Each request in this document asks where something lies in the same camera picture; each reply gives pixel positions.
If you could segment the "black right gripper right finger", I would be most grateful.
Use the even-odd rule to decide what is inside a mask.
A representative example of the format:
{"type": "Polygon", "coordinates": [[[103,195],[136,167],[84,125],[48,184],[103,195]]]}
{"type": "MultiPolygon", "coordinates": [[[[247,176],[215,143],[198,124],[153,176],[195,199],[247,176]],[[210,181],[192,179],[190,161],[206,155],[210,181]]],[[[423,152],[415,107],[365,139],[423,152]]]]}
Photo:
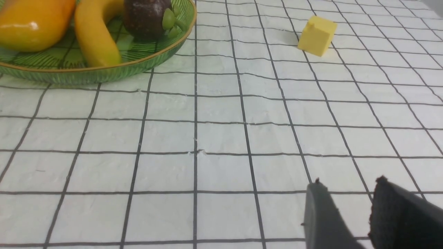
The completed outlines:
{"type": "Polygon", "coordinates": [[[376,179],[368,234],[375,249],[441,249],[443,210],[389,182],[376,179]]]}

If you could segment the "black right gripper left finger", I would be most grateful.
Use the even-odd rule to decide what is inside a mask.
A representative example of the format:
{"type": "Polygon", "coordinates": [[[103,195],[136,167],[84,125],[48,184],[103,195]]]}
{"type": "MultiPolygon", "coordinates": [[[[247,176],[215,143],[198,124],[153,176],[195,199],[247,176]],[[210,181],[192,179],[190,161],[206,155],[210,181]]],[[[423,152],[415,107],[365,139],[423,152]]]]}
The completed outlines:
{"type": "Polygon", "coordinates": [[[307,249],[363,249],[346,226],[328,188],[317,178],[306,189],[302,223],[307,249]]]}

